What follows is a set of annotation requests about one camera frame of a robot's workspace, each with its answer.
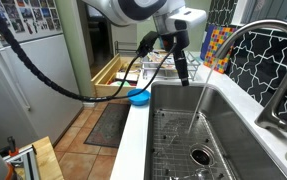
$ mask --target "tile floor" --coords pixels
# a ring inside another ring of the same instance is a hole
[[[110,103],[129,102],[113,100]],[[102,102],[94,108],[85,108],[55,146],[54,151],[65,180],[110,179],[118,149],[83,144],[107,104]]]

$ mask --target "black and white backsplash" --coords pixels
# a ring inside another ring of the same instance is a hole
[[[208,24],[231,26],[237,0],[212,0]],[[226,74],[265,106],[287,73],[287,35],[278,30],[255,30],[235,44]],[[279,116],[287,120],[287,93]]]

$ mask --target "wooden drawer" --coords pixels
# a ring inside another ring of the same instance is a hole
[[[107,83],[115,77],[115,74],[125,63],[130,63],[132,59],[132,57],[121,57],[117,54],[94,78],[92,78],[96,97],[110,96],[116,92],[119,86],[108,85]],[[126,96],[127,92],[131,89],[135,89],[135,86],[123,86],[117,96]]]

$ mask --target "sink basin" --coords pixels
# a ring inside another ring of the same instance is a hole
[[[152,85],[144,179],[287,179],[214,86],[191,125],[203,87]]]

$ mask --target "refrigerator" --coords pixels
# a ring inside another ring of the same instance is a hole
[[[79,93],[54,0],[0,0],[0,14],[32,62]],[[0,148],[9,136],[18,147],[46,136],[55,143],[82,106],[39,81],[0,34]]]

